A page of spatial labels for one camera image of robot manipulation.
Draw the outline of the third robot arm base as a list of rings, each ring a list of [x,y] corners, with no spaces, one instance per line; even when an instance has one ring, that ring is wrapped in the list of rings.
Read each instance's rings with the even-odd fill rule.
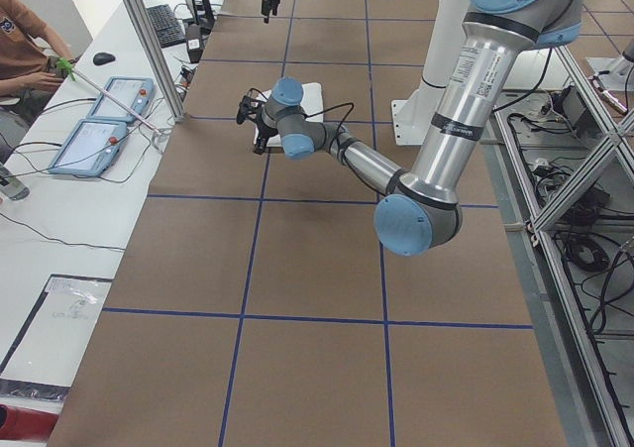
[[[587,57],[590,80],[600,91],[633,90],[633,41],[617,57]]]

